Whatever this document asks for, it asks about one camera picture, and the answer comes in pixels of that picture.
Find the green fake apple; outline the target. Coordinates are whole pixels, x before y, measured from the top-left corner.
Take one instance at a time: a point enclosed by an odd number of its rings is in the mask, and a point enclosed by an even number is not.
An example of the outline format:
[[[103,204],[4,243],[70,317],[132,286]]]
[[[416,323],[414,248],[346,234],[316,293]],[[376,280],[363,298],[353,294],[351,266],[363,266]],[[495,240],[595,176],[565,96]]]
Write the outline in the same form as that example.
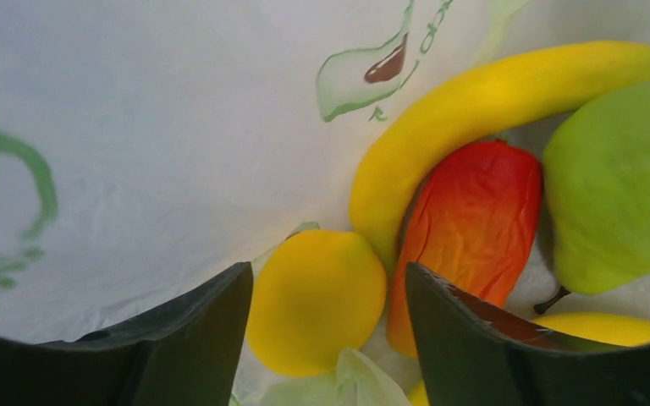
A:
[[[596,295],[650,275],[650,82],[597,96],[542,155],[556,293]]]

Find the red fake fruit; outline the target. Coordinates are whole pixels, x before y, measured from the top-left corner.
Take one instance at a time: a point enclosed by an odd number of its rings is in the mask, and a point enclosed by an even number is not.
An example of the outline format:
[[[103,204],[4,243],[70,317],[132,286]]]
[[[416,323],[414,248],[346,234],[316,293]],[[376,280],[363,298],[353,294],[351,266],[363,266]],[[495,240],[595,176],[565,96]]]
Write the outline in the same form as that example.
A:
[[[405,228],[386,327],[391,348],[417,356],[405,291],[411,262],[504,307],[532,252],[542,201],[540,161],[521,148],[482,141],[443,159],[421,188]]]

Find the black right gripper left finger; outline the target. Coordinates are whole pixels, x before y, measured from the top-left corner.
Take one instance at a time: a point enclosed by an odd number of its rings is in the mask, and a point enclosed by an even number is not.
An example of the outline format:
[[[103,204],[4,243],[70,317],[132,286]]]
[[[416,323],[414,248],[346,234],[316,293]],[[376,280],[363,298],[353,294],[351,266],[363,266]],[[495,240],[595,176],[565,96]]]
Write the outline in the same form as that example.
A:
[[[252,288],[239,262],[74,342],[0,337],[0,405],[227,405]]]

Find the yellow fake lemon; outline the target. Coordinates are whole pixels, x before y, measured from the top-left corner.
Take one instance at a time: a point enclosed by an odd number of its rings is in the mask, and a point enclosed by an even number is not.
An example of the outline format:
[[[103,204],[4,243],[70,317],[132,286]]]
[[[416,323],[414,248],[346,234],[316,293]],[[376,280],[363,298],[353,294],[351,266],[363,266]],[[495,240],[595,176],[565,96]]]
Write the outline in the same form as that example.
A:
[[[287,238],[256,278],[246,341],[281,376],[331,370],[361,348],[383,312],[387,277],[358,233],[312,229]]]

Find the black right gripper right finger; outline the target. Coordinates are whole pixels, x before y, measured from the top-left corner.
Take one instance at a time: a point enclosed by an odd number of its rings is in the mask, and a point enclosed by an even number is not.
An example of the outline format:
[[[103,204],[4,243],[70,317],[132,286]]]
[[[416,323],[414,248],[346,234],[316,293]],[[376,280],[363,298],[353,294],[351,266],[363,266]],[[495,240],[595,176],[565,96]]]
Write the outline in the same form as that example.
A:
[[[556,332],[411,262],[406,299],[432,405],[650,405],[650,343]]]

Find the green plastic bag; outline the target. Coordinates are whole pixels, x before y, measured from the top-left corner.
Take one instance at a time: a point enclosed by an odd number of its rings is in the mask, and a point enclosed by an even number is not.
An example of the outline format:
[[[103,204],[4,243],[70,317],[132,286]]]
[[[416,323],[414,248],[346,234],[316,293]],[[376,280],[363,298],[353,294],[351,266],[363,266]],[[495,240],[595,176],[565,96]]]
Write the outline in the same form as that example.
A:
[[[74,342],[309,228],[367,147],[482,63],[650,43],[650,1],[0,1],[0,337]],[[242,345],[227,405],[406,405],[378,326],[312,378]]]

